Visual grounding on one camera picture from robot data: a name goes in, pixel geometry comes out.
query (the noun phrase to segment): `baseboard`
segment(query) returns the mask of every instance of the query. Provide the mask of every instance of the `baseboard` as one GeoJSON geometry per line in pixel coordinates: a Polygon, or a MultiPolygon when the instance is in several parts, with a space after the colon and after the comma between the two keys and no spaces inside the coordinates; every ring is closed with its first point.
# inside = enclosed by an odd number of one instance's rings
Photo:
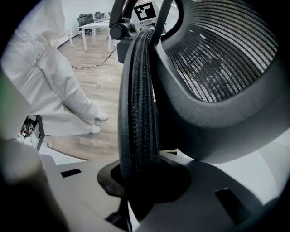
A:
{"type": "Polygon", "coordinates": [[[59,46],[57,47],[57,49],[59,49],[61,46],[63,46],[63,45],[66,44],[67,42],[69,42],[69,39],[66,40],[66,41],[64,41],[61,45],[59,45],[59,46]]]}

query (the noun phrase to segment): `wooden floor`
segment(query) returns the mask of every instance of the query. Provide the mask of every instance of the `wooden floor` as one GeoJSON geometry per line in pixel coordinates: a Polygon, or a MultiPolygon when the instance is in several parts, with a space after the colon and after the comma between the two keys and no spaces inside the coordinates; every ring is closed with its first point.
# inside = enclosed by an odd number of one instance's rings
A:
{"type": "MultiPolygon", "coordinates": [[[[92,36],[87,36],[87,52],[84,51],[82,38],[78,36],[72,39],[73,48],[70,47],[70,43],[66,43],[58,50],[76,67],[101,64],[110,54],[108,40],[105,40],[107,33],[107,30],[97,32],[94,46],[92,36]]],[[[117,51],[101,68],[74,69],[86,96],[100,111],[107,113],[109,119],[96,121],[95,124],[101,128],[97,135],[50,136],[48,141],[54,150],[85,160],[118,154],[117,114],[122,69],[123,65],[117,61],[117,51]]]]}

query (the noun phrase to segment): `person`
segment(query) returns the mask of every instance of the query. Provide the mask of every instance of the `person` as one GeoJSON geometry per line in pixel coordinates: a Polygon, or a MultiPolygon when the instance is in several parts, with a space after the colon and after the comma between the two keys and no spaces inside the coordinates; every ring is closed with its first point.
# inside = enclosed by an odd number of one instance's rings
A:
{"type": "Polygon", "coordinates": [[[106,120],[81,89],[70,62],[51,44],[65,34],[61,1],[41,1],[22,21],[9,41],[1,66],[40,115],[46,135],[100,132],[95,119],[106,120]]]}

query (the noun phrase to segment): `black knob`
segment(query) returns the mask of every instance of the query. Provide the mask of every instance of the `black knob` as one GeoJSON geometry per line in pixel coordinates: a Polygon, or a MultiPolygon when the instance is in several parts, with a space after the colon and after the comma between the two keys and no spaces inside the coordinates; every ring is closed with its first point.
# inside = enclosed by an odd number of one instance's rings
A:
{"type": "Polygon", "coordinates": [[[123,35],[123,28],[121,26],[113,26],[110,29],[110,35],[114,39],[120,39],[123,35]]]}

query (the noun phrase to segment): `black mesh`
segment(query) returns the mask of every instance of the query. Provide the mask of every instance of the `black mesh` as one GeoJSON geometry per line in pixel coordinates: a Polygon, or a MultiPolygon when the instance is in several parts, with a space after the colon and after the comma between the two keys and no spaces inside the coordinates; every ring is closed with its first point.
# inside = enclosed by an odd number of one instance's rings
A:
{"type": "Polygon", "coordinates": [[[260,15],[239,0],[182,2],[183,25],[164,49],[190,91],[219,102],[256,81],[278,49],[260,15]]]}

